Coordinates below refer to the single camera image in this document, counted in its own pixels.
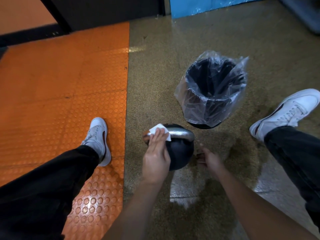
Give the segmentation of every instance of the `kettlebell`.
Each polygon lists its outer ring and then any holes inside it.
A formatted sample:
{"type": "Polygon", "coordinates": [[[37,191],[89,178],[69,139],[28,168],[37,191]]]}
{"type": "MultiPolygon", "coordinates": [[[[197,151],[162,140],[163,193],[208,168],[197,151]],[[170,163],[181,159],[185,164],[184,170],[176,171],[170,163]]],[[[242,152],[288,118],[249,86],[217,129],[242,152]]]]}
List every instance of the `kettlebell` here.
{"type": "MultiPolygon", "coordinates": [[[[164,124],[169,131],[171,141],[166,141],[166,147],[171,159],[170,171],[178,170],[186,166],[194,151],[195,135],[192,131],[183,128],[178,124],[164,124]]],[[[150,131],[145,131],[142,135],[143,141],[148,145],[150,131]]]]}

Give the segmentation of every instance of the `raised dot pattern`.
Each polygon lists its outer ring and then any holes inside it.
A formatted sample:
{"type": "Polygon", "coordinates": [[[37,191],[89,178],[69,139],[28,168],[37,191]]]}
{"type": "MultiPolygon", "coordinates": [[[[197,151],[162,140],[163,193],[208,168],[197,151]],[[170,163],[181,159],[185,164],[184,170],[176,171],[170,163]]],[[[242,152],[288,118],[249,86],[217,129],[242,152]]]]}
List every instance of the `raised dot pattern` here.
{"type": "Polygon", "coordinates": [[[121,23],[13,46],[0,60],[0,185],[78,147],[94,117],[108,125],[111,163],[74,199],[66,240],[101,239],[122,210],[128,49],[121,23]]]}

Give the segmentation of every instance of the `shoelace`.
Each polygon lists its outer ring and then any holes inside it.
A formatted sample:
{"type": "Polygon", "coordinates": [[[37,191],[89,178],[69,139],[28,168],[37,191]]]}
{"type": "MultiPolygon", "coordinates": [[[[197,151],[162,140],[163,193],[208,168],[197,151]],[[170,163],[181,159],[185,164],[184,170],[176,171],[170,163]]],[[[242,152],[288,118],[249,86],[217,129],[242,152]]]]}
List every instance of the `shoelace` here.
{"type": "Polygon", "coordinates": [[[277,121],[280,124],[285,123],[290,126],[298,126],[298,121],[307,113],[307,110],[301,104],[294,102],[292,109],[290,109],[284,116],[277,119],[277,121]]]}
{"type": "Polygon", "coordinates": [[[96,125],[94,127],[92,127],[89,131],[88,134],[85,138],[84,141],[88,141],[90,138],[97,138],[97,133],[98,133],[98,129],[101,127],[101,125],[96,125]]]}

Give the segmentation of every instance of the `pant leg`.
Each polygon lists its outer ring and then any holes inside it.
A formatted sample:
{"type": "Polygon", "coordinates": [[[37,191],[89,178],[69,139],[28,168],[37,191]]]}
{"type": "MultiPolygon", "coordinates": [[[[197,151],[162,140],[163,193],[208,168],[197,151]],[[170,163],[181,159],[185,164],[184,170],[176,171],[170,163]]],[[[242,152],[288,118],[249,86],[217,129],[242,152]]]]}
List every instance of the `pant leg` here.
{"type": "Polygon", "coordinates": [[[81,145],[0,187],[0,239],[63,239],[72,201],[98,163],[81,145]]]}
{"type": "Polygon", "coordinates": [[[266,147],[306,201],[306,210],[320,229],[320,139],[282,126],[270,131],[266,147]]]}

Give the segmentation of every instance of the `silver kettlebell handle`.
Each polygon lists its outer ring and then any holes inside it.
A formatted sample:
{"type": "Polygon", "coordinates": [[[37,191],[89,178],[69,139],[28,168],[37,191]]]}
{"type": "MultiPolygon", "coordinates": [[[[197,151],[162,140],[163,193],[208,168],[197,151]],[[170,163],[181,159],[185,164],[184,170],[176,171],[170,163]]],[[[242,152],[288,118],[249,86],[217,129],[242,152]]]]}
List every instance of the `silver kettlebell handle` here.
{"type": "MultiPolygon", "coordinates": [[[[190,142],[195,140],[195,135],[191,130],[178,127],[172,127],[167,129],[171,138],[185,139],[190,142]]],[[[142,134],[142,139],[147,145],[149,144],[150,135],[151,133],[148,130],[142,134]]]]}

